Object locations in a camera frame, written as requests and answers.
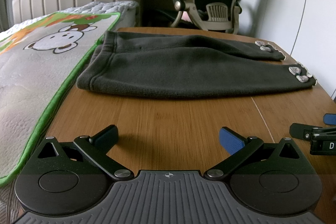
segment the wooden tabletop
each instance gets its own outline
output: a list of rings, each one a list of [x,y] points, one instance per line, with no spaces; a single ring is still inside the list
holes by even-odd
[[[173,28],[121,28],[119,31],[200,34],[209,37],[255,42],[255,38],[219,32]],[[288,56],[283,64],[295,61]],[[325,113],[336,113],[336,104],[317,85],[311,89],[273,95],[201,100],[152,100],[121,97],[80,90],[74,86],[47,135],[72,141],[79,135],[94,135],[110,124],[119,129],[119,142],[108,155],[135,174],[140,169],[201,172],[229,154],[218,140],[227,126],[247,137],[278,143],[289,136],[293,122],[325,127]],[[315,214],[326,223],[336,223],[336,157],[312,156],[310,144],[295,140],[323,182],[324,190]]]

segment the mattress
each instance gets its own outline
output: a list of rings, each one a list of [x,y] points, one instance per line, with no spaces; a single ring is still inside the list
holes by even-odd
[[[110,12],[111,9],[113,11],[118,11],[121,13],[120,20],[115,25],[114,30],[117,30],[122,27],[134,27],[138,25],[138,9],[136,7],[138,3],[135,1],[119,1],[118,3],[100,3],[100,2],[93,2],[79,8],[69,8],[67,12],[73,13],[107,13]],[[32,20],[27,20],[26,22],[22,22],[20,24],[16,24],[6,32],[0,33],[0,40],[1,37],[6,37],[12,33],[17,32],[18,30],[24,28],[27,25],[30,25],[37,20],[40,20],[43,17],[39,17]],[[16,198],[14,192],[14,181],[11,183],[0,187],[0,224],[9,224],[12,223],[14,220],[18,218],[20,210],[20,203]]]
[[[124,13],[124,17],[119,20],[119,22],[115,25],[114,30],[118,30],[119,28],[124,28],[124,27],[135,27],[139,24],[137,20],[137,11],[136,9],[132,10],[127,10]]]

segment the blue gripper pad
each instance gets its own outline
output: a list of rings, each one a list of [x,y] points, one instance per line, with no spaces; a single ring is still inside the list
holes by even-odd
[[[325,124],[336,126],[336,114],[330,114],[330,113],[324,114],[323,122]]]
[[[219,131],[219,143],[230,154],[234,154],[245,146],[243,140],[233,135],[225,128],[221,128]]]

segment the green blanket trim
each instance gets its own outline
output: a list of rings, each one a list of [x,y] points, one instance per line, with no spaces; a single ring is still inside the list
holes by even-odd
[[[103,14],[103,15],[118,15],[116,20],[107,28],[107,30],[111,30],[114,25],[118,22],[120,18],[120,13],[119,12],[114,12],[114,13],[108,13],[108,14]],[[70,72],[68,77],[63,81],[59,89],[56,91],[55,95],[47,105],[47,107],[44,109],[41,117],[37,121],[33,132],[31,133],[27,143],[26,147],[23,150],[23,153],[20,157],[19,162],[17,165],[13,168],[13,170],[6,176],[0,178],[0,187],[4,186],[5,184],[9,183],[12,181],[12,179],[15,178],[16,175],[18,175],[23,168],[23,166],[26,164],[32,149],[35,147],[36,142],[40,138],[41,132],[43,132],[43,129],[48,123],[50,115],[55,111],[55,109],[58,106],[59,101],[62,99],[62,96],[64,95],[64,92],[67,91],[70,83],[73,81],[74,77],[80,72],[82,67],[85,65],[85,63],[88,61],[90,55],[93,53],[95,48],[102,44],[104,40],[104,34],[102,34],[95,42],[95,44],[88,50],[88,52],[82,57],[82,59],[78,62],[78,64],[74,67],[74,69]]]

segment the bedding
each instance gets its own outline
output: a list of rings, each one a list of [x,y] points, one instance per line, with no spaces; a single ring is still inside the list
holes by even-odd
[[[0,224],[14,222],[20,213],[20,202],[14,191],[15,180],[0,188]]]
[[[104,32],[134,25],[137,6],[92,2],[0,33],[0,186],[43,137]]]

